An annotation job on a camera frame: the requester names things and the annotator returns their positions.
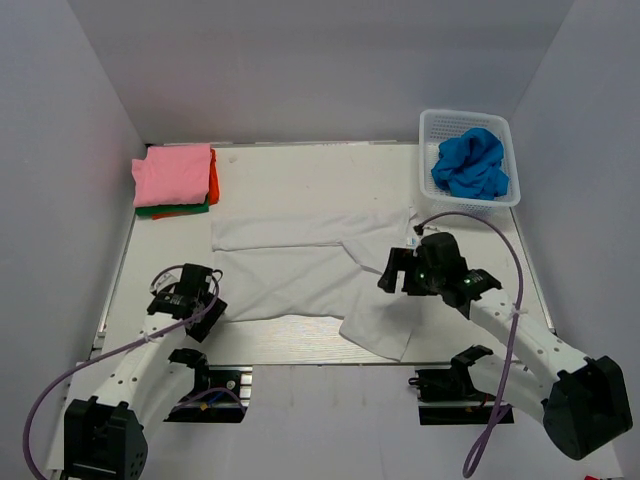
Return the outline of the white t shirt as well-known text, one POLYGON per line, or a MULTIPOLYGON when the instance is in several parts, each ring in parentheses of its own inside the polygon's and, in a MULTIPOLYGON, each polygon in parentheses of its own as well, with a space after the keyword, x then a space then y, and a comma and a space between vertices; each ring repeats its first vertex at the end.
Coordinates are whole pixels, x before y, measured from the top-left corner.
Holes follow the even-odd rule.
POLYGON ((377 285, 394 247, 412 246, 408 207, 353 213, 218 218, 211 261, 230 322, 334 317, 340 335, 399 361, 421 303, 377 285))

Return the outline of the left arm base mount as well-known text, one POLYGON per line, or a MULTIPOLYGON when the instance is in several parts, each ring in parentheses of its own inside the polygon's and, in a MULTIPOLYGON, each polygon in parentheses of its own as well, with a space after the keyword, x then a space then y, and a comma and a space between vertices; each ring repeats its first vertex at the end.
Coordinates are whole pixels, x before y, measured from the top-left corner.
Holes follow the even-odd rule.
POLYGON ((189 424, 240 424, 252 391, 250 366, 209 366, 194 390, 181 399, 165 422, 189 424))

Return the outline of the blue t shirt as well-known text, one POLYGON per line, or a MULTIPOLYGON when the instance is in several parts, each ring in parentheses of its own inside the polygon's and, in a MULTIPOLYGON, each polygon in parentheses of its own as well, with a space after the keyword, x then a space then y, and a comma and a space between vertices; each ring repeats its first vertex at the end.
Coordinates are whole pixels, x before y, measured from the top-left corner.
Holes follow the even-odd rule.
POLYGON ((502 142, 493 133, 472 128, 439 144, 431 177, 453 197, 493 201, 508 193, 509 177, 502 171, 504 154, 502 142))

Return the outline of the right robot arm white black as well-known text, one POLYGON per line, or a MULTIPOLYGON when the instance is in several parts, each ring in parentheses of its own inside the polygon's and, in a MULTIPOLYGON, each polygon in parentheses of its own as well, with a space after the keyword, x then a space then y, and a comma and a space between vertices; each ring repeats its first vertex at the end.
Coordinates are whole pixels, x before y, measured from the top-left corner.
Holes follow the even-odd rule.
POLYGON ((423 369, 410 378, 427 403, 477 400, 486 395, 539 422, 567 457, 581 460, 633 426, 624 375, 608 356, 575 349, 525 313, 500 282, 470 269, 449 233, 423 238, 414 248, 392 248, 379 282, 386 293, 439 296, 449 307, 511 347, 518 365, 474 345, 446 370, 423 369))

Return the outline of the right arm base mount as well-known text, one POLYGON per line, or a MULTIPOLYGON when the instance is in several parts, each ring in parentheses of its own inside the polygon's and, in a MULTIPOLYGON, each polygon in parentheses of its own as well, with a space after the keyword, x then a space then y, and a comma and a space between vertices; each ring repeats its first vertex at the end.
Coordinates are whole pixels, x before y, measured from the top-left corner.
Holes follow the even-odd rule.
POLYGON ((495 397, 460 383, 453 368, 418 369, 408 379, 418 400, 421 426, 486 425, 495 397))

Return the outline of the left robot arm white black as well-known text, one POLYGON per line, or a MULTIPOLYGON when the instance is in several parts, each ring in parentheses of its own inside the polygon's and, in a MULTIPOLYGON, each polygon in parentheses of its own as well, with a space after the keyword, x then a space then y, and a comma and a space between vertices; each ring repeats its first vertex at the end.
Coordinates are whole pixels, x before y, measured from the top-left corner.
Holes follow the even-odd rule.
POLYGON ((180 270, 175 283, 152 286, 138 342, 88 399, 67 407, 64 478, 140 478, 160 424, 180 402, 209 392, 207 357, 188 344, 203 342, 227 308, 223 273, 195 264, 180 270))

